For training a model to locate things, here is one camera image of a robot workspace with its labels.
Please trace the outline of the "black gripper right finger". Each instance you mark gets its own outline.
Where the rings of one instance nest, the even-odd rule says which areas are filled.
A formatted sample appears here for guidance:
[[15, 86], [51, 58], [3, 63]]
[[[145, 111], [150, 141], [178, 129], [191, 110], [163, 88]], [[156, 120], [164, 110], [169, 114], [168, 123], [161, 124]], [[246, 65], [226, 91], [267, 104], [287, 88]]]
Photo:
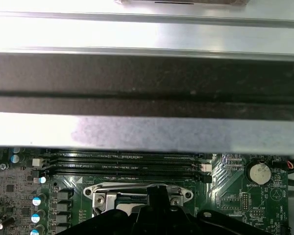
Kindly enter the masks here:
[[213, 210], [187, 215], [169, 202], [165, 186], [160, 187], [162, 225], [168, 235], [266, 235], [267, 232]]

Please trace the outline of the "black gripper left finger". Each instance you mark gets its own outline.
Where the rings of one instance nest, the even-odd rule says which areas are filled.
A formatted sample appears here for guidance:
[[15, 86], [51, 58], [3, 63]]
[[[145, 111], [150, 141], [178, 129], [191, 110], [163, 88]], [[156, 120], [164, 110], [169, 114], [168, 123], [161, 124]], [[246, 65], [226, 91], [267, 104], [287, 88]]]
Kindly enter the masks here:
[[147, 205], [140, 208], [134, 219], [119, 209], [73, 226], [74, 235], [159, 235], [161, 233], [161, 187], [147, 189]]

